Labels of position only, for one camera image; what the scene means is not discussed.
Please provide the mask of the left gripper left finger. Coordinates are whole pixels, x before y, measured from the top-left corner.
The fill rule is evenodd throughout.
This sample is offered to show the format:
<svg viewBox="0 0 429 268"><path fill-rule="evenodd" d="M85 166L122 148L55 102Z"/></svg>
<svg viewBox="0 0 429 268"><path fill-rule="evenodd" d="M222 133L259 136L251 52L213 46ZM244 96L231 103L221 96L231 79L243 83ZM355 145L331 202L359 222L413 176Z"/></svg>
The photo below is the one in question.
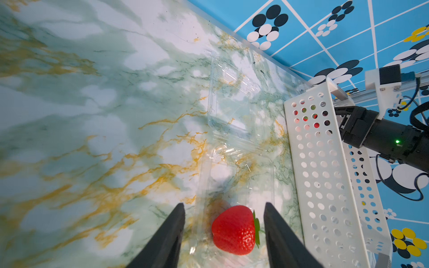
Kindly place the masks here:
<svg viewBox="0 0 429 268"><path fill-rule="evenodd" d="M185 224L183 203L178 203L128 268L177 268Z"/></svg>

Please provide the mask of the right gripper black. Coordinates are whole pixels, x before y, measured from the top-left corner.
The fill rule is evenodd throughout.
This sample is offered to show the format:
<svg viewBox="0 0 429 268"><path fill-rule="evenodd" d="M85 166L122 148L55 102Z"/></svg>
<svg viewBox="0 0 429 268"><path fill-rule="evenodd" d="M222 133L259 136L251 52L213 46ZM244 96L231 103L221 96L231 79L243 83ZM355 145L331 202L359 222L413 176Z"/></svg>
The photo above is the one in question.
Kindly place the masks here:
<svg viewBox="0 0 429 268"><path fill-rule="evenodd" d="M344 117L339 131L346 144L366 147L386 160L429 171L428 130L379 119L379 113L359 106L336 107L335 113Z"/></svg>

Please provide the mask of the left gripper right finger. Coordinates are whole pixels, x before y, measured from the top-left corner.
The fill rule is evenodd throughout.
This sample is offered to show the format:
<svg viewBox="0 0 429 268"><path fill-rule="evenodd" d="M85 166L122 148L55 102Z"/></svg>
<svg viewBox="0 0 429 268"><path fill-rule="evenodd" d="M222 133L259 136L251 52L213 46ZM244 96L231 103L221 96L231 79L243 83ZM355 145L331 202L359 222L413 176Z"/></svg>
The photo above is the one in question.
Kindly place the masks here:
<svg viewBox="0 0 429 268"><path fill-rule="evenodd" d="M271 203L264 210L265 239L271 268L321 268Z"/></svg>

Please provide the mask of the red strawberry basket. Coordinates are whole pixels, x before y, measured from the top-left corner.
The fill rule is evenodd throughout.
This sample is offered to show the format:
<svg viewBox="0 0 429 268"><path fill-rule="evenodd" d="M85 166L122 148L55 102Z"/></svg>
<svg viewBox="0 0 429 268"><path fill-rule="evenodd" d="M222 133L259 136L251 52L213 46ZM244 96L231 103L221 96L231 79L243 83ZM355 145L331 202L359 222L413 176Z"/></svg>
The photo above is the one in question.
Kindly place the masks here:
<svg viewBox="0 0 429 268"><path fill-rule="evenodd" d="M233 255L248 255L260 246L260 221L254 211L236 205L221 213L212 223L214 245Z"/></svg>

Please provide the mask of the white perforated plastic basket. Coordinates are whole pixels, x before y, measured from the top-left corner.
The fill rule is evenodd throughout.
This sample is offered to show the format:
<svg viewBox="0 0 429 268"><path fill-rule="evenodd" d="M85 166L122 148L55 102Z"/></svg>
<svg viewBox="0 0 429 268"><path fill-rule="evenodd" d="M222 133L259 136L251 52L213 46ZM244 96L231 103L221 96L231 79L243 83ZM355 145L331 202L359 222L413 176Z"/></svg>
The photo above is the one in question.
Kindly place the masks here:
<svg viewBox="0 0 429 268"><path fill-rule="evenodd" d="M284 103L304 243L325 268L389 268L393 245L368 152L343 143L331 80Z"/></svg>

